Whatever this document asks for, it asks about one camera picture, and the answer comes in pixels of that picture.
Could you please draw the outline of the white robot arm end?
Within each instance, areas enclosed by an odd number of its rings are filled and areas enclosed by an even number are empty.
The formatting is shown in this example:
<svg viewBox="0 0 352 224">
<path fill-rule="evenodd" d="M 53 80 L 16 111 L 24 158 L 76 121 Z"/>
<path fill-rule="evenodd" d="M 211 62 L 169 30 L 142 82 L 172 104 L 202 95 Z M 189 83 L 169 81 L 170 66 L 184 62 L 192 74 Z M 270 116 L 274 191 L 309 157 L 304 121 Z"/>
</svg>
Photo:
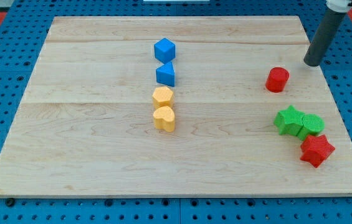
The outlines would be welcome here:
<svg viewBox="0 0 352 224">
<path fill-rule="evenodd" d="M 339 13 L 347 13 L 352 8 L 352 0 L 326 0 L 328 9 Z"/>
</svg>

